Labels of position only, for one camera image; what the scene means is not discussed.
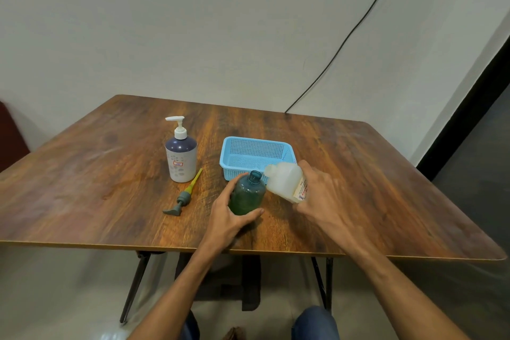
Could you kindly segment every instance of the forearm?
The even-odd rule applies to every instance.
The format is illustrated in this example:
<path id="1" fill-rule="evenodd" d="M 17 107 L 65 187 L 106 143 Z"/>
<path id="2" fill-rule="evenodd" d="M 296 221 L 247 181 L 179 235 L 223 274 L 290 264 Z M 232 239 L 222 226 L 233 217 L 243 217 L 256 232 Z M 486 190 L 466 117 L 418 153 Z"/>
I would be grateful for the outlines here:
<path id="1" fill-rule="evenodd" d="M 198 287 L 215 257 L 216 252 L 207 246 L 199 246 L 170 289 L 159 299 L 129 339 L 178 339 Z"/>
<path id="2" fill-rule="evenodd" d="M 410 279 L 370 242 L 348 248 L 365 272 L 377 298 L 401 340 L 468 340 Z"/>

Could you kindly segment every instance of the blue plastic basket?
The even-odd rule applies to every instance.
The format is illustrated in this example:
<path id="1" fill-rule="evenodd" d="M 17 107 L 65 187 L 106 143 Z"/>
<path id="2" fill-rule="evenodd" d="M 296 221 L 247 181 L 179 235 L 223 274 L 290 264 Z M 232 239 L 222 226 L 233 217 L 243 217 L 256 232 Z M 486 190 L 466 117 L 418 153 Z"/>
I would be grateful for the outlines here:
<path id="1" fill-rule="evenodd" d="M 280 162 L 296 163 L 290 144 L 234 136 L 223 140 L 220 166 L 226 180 L 232 180 L 244 172 L 264 173 L 266 166 Z M 262 175 L 262 181 L 266 184 L 267 179 L 266 175 Z"/>

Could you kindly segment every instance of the basket rim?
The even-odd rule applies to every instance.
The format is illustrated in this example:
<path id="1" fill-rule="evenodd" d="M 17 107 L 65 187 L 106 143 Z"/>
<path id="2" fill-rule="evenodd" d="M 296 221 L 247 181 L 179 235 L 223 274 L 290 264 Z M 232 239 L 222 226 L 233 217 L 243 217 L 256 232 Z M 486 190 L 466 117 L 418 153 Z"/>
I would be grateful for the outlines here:
<path id="1" fill-rule="evenodd" d="M 244 167 L 234 167 L 233 165 L 226 165 L 223 164 L 223 158 L 225 156 L 225 146 L 229 139 L 243 139 L 243 140 L 252 140 L 252 141 L 264 141 L 264 142 L 270 142 L 270 143 L 277 143 L 277 144 L 283 144 L 290 149 L 290 153 L 292 153 L 292 157 L 294 157 L 294 161 L 296 161 L 296 155 L 294 154 L 294 150 L 292 149 L 292 146 L 289 143 L 285 143 L 283 141 L 274 141 L 274 140 L 265 140 L 263 138 L 251 138 L 251 137 L 238 137 L 238 136 L 227 136 L 223 140 L 223 145 L 221 146 L 221 154 L 220 154 L 220 167 L 223 169 L 237 169 L 239 171 L 246 171 L 246 168 Z"/>

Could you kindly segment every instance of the blue jeans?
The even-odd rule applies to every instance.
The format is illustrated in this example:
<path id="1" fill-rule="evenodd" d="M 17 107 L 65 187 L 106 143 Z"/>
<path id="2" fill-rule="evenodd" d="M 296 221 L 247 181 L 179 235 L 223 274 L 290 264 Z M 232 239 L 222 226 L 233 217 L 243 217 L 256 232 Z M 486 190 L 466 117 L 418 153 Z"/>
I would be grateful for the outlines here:
<path id="1" fill-rule="evenodd" d="M 199 339 L 198 324 L 190 311 L 182 327 L 180 340 Z M 340 340 L 340 336 L 331 313 L 320 306 L 311 306 L 299 315 L 292 326 L 292 340 Z"/>

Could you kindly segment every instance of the wire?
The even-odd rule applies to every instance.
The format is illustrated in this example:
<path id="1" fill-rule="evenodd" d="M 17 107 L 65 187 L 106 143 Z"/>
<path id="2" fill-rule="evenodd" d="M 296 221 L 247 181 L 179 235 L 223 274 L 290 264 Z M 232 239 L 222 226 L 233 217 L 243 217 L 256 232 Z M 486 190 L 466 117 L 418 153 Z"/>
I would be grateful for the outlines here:
<path id="1" fill-rule="evenodd" d="M 328 65 L 324 68 L 324 70 L 319 74 L 319 76 L 315 79 L 314 82 L 312 82 L 312 84 L 310 86 L 308 86 L 308 88 L 296 99 L 296 101 L 294 101 L 292 103 L 291 106 L 289 106 L 287 108 L 287 110 L 284 112 L 284 113 L 287 113 L 288 111 L 290 111 L 290 109 L 313 87 L 313 85 L 315 85 L 315 83 L 322 77 L 322 75 L 325 73 L 325 71 L 328 69 L 329 65 L 331 65 L 333 63 L 333 61 L 335 60 L 335 58 L 337 57 L 338 53 L 340 52 L 340 50 L 342 49 L 342 47 L 344 47 L 345 43 L 347 42 L 347 40 L 349 39 L 349 37 L 351 36 L 351 34 L 354 32 L 354 30 L 356 28 L 358 28 L 358 26 L 365 20 L 365 18 L 367 17 L 367 15 L 370 13 L 370 11 L 372 10 L 373 6 L 375 5 L 375 3 L 377 2 L 377 0 L 374 0 L 372 5 L 370 6 L 370 8 L 368 9 L 368 11 L 365 13 L 365 15 L 363 15 L 363 17 L 361 18 L 361 20 L 356 23 L 356 25 L 354 26 L 354 28 L 350 31 L 350 33 L 345 37 L 344 41 L 342 42 L 342 44 L 340 45 L 340 47 L 338 48 L 337 52 L 335 53 L 335 55 L 333 56 L 333 58 L 331 58 L 331 61 L 329 61 Z"/>

